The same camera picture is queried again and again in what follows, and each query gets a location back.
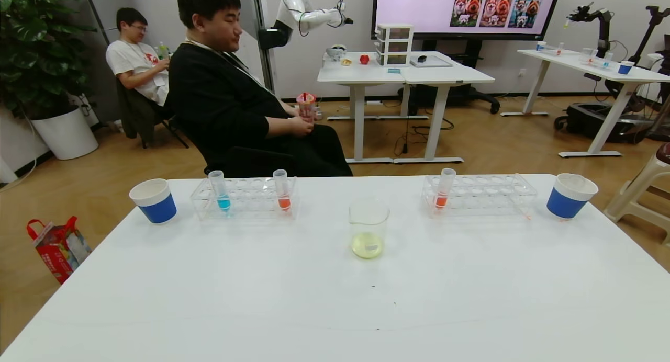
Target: red paper bag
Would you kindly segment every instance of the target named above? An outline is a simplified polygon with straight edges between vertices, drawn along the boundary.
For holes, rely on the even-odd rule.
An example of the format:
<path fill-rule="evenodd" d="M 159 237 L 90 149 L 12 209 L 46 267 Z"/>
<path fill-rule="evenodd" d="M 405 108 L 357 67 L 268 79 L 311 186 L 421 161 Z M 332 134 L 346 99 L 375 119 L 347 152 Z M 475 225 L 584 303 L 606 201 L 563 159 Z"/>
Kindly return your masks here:
<path fill-rule="evenodd" d="M 77 217 L 70 217 L 64 226 L 53 226 L 53 222 L 45 226 L 41 221 L 31 219 L 26 226 L 33 247 L 61 284 L 91 254 L 91 248 L 75 226 L 76 221 Z M 34 223 L 42 226 L 39 234 L 31 226 Z"/>

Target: white desk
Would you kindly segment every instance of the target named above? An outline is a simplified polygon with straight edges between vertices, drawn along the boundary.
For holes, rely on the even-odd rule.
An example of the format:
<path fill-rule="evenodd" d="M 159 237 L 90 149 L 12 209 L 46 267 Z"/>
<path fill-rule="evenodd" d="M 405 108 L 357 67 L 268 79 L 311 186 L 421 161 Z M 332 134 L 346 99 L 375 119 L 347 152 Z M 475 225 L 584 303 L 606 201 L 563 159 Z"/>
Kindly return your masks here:
<path fill-rule="evenodd" d="M 367 65 L 361 64 L 361 55 L 370 56 Z M 365 116 L 365 88 L 367 86 L 383 85 L 386 83 L 404 84 L 405 79 L 401 74 L 388 73 L 388 68 L 380 66 L 375 60 L 374 52 L 348 52 L 347 59 L 351 60 L 350 66 L 342 66 L 340 62 L 328 60 L 328 55 L 323 54 L 323 67 L 319 71 L 319 82 L 337 83 L 349 87 L 349 112 L 350 116 L 332 116 L 328 120 L 354 119 L 354 159 L 347 159 L 347 163 L 393 163 L 390 157 L 378 157 L 377 159 L 364 159 L 363 157 L 363 128 L 364 119 L 380 119 L 379 116 Z M 409 106 L 409 86 L 405 86 L 407 96 L 404 97 L 400 116 L 387 116 L 385 119 L 407 118 L 407 107 Z"/>
<path fill-rule="evenodd" d="M 360 63 L 362 54 L 370 56 L 371 61 L 368 65 Z M 347 59 L 352 60 L 351 66 L 342 66 L 339 62 L 326 62 L 319 72 L 318 81 L 326 83 L 337 83 L 338 85 L 349 86 L 350 88 L 350 111 L 351 117 L 355 119 L 355 141 L 354 141 L 354 159 L 347 160 L 349 163 L 419 163 L 419 162 L 462 162 L 460 157 L 435 157 L 438 139 L 440 138 L 440 128 L 442 126 L 442 117 L 446 107 L 447 95 L 452 85 L 465 85 L 467 83 L 492 83 L 495 81 L 490 76 L 478 72 L 476 69 L 469 68 L 449 59 L 440 52 L 413 52 L 412 54 L 425 54 L 426 56 L 437 56 L 450 62 L 454 66 L 451 68 L 416 68 L 406 66 L 400 69 L 400 74 L 388 73 L 388 67 L 380 66 L 375 60 L 374 52 L 349 52 Z M 400 116 L 395 117 L 376 117 L 369 118 L 407 118 L 407 106 L 409 105 L 409 88 L 411 85 L 430 85 L 438 88 L 438 95 L 435 99 L 435 110 L 433 111 L 433 121 L 426 145 L 426 155 L 422 159 L 364 159 L 363 158 L 363 123 L 365 106 L 365 88 L 366 86 L 382 85 L 385 83 L 404 84 L 404 96 Z M 329 117 L 328 119 L 342 119 L 342 117 Z"/>
<path fill-rule="evenodd" d="M 453 66 L 450 68 L 417 68 L 409 66 L 403 68 L 403 77 L 407 85 L 429 85 L 438 88 L 438 94 L 435 97 L 435 107 L 433 108 L 433 120 L 428 133 L 428 143 L 426 144 L 426 154 L 422 159 L 395 159 L 395 163 L 433 163 L 433 162 L 462 162 L 461 157 L 435 157 L 438 148 L 438 139 L 440 138 L 440 128 L 442 128 L 442 117 L 444 109 L 447 106 L 447 97 L 452 85 L 460 86 L 468 83 L 492 83 L 495 79 L 474 68 L 460 64 L 450 59 L 440 52 L 414 52 L 414 54 L 428 54 L 437 56 L 440 59 L 449 62 Z"/>
<path fill-rule="evenodd" d="M 530 220 L 428 219 L 405 176 L 300 178 L 288 224 L 201 223 L 198 180 L 171 180 L 177 218 L 132 210 L 0 362 L 667 360 L 670 274 L 592 205 L 551 216 L 554 177 L 525 177 Z M 371 261 L 348 247 L 367 195 L 390 204 Z"/>
<path fill-rule="evenodd" d="M 621 155 L 620 152 L 614 150 L 603 151 L 601 149 L 602 146 L 605 145 L 605 141 L 607 141 L 607 138 L 610 136 L 610 133 L 615 127 L 615 124 L 617 124 L 617 120 L 628 104 L 630 96 L 634 93 L 635 88 L 645 83 L 670 82 L 670 76 L 647 71 L 647 69 L 637 67 L 630 69 L 630 73 L 627 75 L 618 74 L 618 65 L 613 67 L 610 71 L 604 71 L 603 69 L 598 69 L 594 66 L 579 62 L 580 53 L 571 50 L 563 50 L 563 54 L 561 56 L 550 56 L 548 54 L 542 54 L 536 50 L 518 50 L 517 52 L 534 57 L 536 59 L 540 59 L 542 60 L 542 64 L 540 65 L 538 77 L 533 83 L 533 88 L 530 92 L 528 100 L 526 101 L 526 106 L 523 108 L 523 112 L 502 112 L 500 116 L 548 115 L 546 112 L 531 112 L 531 110 L 533 109 L 534 102 L 538 97 L 538 92 L 544 81 L 546 70 L 549 68 L 549 64 L 551 62 L 623 84 L 623 88 L 617 97 L 615 104 L 612 105 L 610 113 L 606 117 L 605 122 L 603 122 L 600 131 L 598 131 L 598 135 L 596 135 L 596 138 L 593 140 L 593 143 L 591 143 L 588 152 L 562 152 L 559 153 L 561 157 Z"/>

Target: lanyard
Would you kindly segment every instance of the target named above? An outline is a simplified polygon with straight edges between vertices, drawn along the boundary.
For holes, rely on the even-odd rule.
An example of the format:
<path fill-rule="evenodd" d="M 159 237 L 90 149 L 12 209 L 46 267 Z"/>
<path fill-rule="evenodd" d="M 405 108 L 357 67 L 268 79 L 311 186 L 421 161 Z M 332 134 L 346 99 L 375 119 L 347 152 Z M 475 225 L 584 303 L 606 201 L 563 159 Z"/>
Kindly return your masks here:
<path fill-rule="evenodd" d="M 251 79 L 252 79 L 254 82 L 256 82 L 259 86 L 261 86 L 261 88 L 265 88 L 265 90 L 266 90 L 268 93 L 272 94 L 272 92 L 271 92 L 270 90 L 268 90 L 265 86 L 263 86 L 263 84 L 260 83 L 260 82 L 258 81 L 258 79 L 256 79 L 254 76 L 251 75 L 251 73 L 249 73 L 249 71 L 248 71 L 249 68 L 247 68 L 246 65 L 244 65 L 240 60 L 237 60 L 237 59 L 235 59 L 234 57 L 230 56 L 227 52 L 223 52 L 223 53 L 222 53 L 222 52 L 218 52 L 218 51 L 213 50 L 213 49 L 211 49 L 210 47 L 204 45 L 203 43 L 196 42 L 196 41 L 191 40 L 191 39 L 189 39 L 189 38 L 186 38 L 186 43 L 193 44 L 194 46 L 197 46 L 197 47 L 200 47 L 200 48 L 204 48 L 204 49 L 206 49 L 206 50 L 209 50 L 209 51 L 211 51 L 211 52 L 217 54 L 217 55 L 220 56 L 222 59 L 226 60 L 228 63 L 232 64 L 232 66 L 234 66 L 235 68 L 237 68 L 238 71 L 241 71 L 242 73 L 246 74 L 249 78 L 251 78 Z M 234 61 L 234 62 L 240 64 L 241 66 L 237 66 L 237 65 L 233 64 L 232 62 L 230 62 L 230 60 L 232 60 L 232 61 Z"/>
<path fill-rule="evenodd" d="M 153 66 L 153 62 L 151 62 L 151 60 L 149 60 L 149 58 L 147 57 L 147 54 L 144 53 L 144 51 L 142 50 L 142 47 L 140 47 L 139 44 L 130 44 L 129 42 L 126 42 L 126 41 L 123 40 L 123 39 L 121 39 L 121 41 L 124 42 L 124 43 L 126 43 L 126 45 L 127 45 L 128 47 L 130 47 L 130 49 L 131 49 L 137 56 L 139 56 L 142 60 L 146 60 L 146 61 L 148 61 L 149 64 L 151 64 L 151 66 Z M 141 53 L 137 53 L 137 51 L 135 50 L 135 48 L 132 47 L 132 46 L 137 46 L 137 48 L 139 48 L 139 52 L 141 52 Z"/>

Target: display screen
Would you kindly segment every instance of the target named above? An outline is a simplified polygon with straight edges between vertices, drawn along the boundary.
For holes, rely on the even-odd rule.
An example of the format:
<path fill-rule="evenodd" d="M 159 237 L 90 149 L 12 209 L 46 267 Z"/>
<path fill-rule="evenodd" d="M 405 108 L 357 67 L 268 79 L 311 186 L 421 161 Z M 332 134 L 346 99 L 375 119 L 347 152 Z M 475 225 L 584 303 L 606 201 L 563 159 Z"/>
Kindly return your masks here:
<path fill-rule="evenodd" d="M 373 24 L 412 24 L 421 35 L 543 35 L 555 0 L 375 0 Z"/>

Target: black hair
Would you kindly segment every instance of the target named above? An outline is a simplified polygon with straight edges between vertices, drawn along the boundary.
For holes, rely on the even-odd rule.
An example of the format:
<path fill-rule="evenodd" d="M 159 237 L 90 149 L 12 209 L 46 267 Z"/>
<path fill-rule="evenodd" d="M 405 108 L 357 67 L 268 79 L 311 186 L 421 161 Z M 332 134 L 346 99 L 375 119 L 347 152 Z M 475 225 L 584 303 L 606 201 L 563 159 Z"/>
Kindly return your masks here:
<path fill-rule="evenodd" d="M 211 20 L 219 10 L 241 9 L 240 0 L 177 0 L 179 5 L 179 19 L 186 28 L 193 28 L 193 15 Z"/>
<path fill-rule="evenodd" d="M 140 22 L 145 26 L 148 25 L 147 19 L 144 18 L 142 13 L 138 12 L 136 9 L 132 9 L 132 7 L 122 7 L 117 10 L 117 29 L 119 31 L 121 31 L 121 22 L 127 23 L 128 26 L 135 22 Z"/>

